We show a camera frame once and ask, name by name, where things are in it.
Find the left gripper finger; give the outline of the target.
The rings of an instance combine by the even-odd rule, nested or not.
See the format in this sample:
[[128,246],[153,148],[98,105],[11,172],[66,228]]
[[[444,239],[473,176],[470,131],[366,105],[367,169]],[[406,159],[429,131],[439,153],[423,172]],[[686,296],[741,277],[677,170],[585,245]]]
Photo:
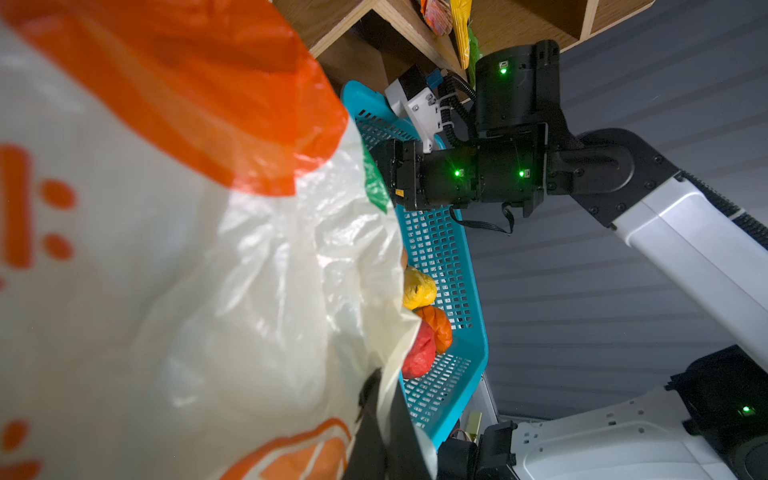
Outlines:
[[359,428],[342,478],[431,479],[400,386],[396,387],[392,401],[393,423],[390,427],[379,425],[381,377],[381,370],[376,370],[360,391]]

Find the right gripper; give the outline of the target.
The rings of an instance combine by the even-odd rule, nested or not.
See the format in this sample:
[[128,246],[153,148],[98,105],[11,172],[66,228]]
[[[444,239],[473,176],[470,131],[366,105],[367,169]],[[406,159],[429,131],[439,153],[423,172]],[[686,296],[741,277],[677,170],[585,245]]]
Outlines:
[[547,153],[543,124],[431,153],[419,141],[395,139],[370,151],[390,198],[407,211],[501,203],[525,217],[544,200]]

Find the yellow plastic grocery bag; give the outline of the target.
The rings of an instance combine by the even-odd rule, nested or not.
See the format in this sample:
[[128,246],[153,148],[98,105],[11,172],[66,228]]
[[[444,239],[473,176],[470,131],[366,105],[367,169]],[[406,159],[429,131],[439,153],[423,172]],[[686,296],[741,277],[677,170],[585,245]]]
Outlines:
[[269,1],[3,2],[2,477],[343,479],[419,329],[367,159]]

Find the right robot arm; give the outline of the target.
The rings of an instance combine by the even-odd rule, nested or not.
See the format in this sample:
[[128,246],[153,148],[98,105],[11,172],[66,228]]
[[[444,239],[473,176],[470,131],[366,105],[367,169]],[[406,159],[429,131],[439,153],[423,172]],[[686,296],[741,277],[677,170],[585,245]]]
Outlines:
[[373,160],[410,211],[498,203],[525,215],[572,197],[734,337],[661,390],[540,423],[448,439],[441,479],[763,479],[767,475],[767,229],[638,135],[570,132],[560,51],[544,40],[483,57],[469,139],[432,151],[386,140]]

